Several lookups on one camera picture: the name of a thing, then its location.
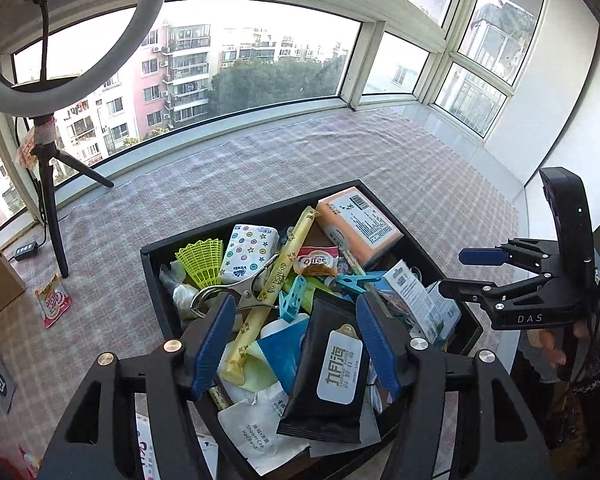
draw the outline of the yellow long tube package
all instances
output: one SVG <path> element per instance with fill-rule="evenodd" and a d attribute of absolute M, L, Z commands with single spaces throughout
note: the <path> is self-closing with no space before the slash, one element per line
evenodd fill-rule
<path fill-rule="evenodd" d="M 304 244 L 304 239 L 309 233 L 311 225 L 314 223 L 316 214 L 315 209 L 308 206 L 300 215 L 296 226 L 289 235 L 288 241 L 282 247 L 280 255 L 269 273 L 262 292 L 258 295 L 258 300 L 262 303 L 273 305 L 276 302 L 278 293 L 293 268 L 296 254 L 298 254 L 298 250 Z M 264 306 L 251 309 L 240 332 L 238 332 L 238 336 L 233 342 L 231 351 L 220 365 L 220 376 L 223 379 L 237 386 L 244 384 L 244 370 L 242 366 L 246 359 L 247 347 L 256 341 L 270 311 L 270 308 Z"/>

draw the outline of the black storage tray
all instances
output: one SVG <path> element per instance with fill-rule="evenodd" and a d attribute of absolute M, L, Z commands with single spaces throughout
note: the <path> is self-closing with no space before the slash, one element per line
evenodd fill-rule
<path fill-rule="evenodd" d="M 422 272 L 422 282 L 429 285 L 445 277 L 440 268 L 424 251 L 420 244 L 403 227 L 398 219 L 378 200 L 378 198 L 359 180 L 339 184 L 318 191 L 304 194 L 302 196 L 284 200 L 272 205 L 261 207 L 253 211 L 219 220 L 213 224 L 198 227 L 190 231 L 165 238 L 159 242 L 149 244 L 140 250 L 142 268 L 146 277 L 147 287 L 155 315 L 165 339 L 179 338 L 182 335 L 182 327 L 176 307 L 170 296 L 164 289 L 158 278 L 160 264 L 168 264 L 175 258 L 175 253 L 189 243 L 208 238 L 220 238 L 227 241 L 236 224 L 266 225 L 275 227 L 282 234 L 289 225 L 295 225 L 298 217 L 308 205 L 315 207 L 318 200 L 328 197 L 334 193 L 357 187 L 384 215 L 404 234 L 404 236 L 392 247 L 391 252 L 398 258 L 404 260 L 409 266 L 415 266 Z M 474 313 L 463 302 L 458 302 L 462 311 L 462 317 L 449 341 L 448 352 L 467 355 L 482 334 L 482 326 Z M 245 480 L 258 480 L 261 477 L 246 461 L 246 459 L 235 449 L 234 444 L 226 436 L 218 422 L 218 409 L 209 396 L 203 397 L 196 404 L 196 409 L 204 420 L 211 435 L 218 443 L 220 451 L 231 462 L 240 476 Z M 394 402 L 377 417 L 378 430 L 382 441 L 373 446 L 360 450 L 349 451 L 311 460 L 310 465 L 298 471 L 300 464 L 293 462 L 300 460 L 296 458 L 291 463 L 264 475 L 267 480 L 292 479 L 292 480 L 338 480 L 344 478 L 371 457 L 376 455 L 384 446 L 394 439 L 395 431 L 400 422 L 403 402 Z"/>

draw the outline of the gray card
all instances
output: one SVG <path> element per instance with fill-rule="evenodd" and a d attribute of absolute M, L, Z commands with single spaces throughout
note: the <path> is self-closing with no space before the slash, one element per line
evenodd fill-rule
<path fill-rule="evenodd" d="M 5 413 L 9 413 L 16 387 L 15 381 L 11 378 L 11 374 L 0 357 L 0 405 Z"/>

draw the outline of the tripod leg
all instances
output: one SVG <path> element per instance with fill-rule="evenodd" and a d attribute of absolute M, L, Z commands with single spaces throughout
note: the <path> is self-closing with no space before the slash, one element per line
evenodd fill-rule
<path fill-rule="evenodd" d="M 99 182 L 103 186 L 113 187 L 113 182 L 110 181 L 108 178 L 103 177 L 97 171 L 93 171 L 89 166 L 81 163 L 77 158 L 75 158 L 72 155 L 69 155 L 63 150 L 58 150 L 58 152 L 56 153 L 56 159 L 62 162 L 63 164 L 66 164 L 70 168 L 74 168 L 74 170 L 78 173 L 86 175 L 89 178 L 95 180 L 96 182 Z"/>
<path fill-rule="evenodd" d="M 54 167 L 47 161 L 40 160 L 40 182 L 42 183 L 42 202 L 45 205 L 46 224 L 49 228 L 49 237 L 54 247 L 60 275 L 66 278 L 69 275 L 69 266 L 64 255 L 62 236 L 58 225 L 58 210 L 56 209 L 56 196 L 54 190 Z"/>

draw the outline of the silver bolt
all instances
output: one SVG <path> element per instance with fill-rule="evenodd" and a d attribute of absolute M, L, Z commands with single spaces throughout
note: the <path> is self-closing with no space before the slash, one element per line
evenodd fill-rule
<path fill-rule="evenodd" d="M 163 346 L 166 352 L 177 352 L 182 348 L 182 341 L 179 339 L 170 339 Z"/>
<path fill-rule="evenodd" d="M 98 357 L 98 364 L 100 366 L 107 366 L 113 362 L 113 354 L 111 352 L 104 352 Z"/>
<path fill-rule="evenodd" d="M 493 363 L 496 360 L 496 354 L 491 350 L 480 350 L 478 357 L 483 363 Z"/>
<path fill-rule="evenodd" d="M 410 342 L 411 348 L 414 350 L 424 350 L 429 346 L 426 339 L 421 337 L 414 337 Z"/>

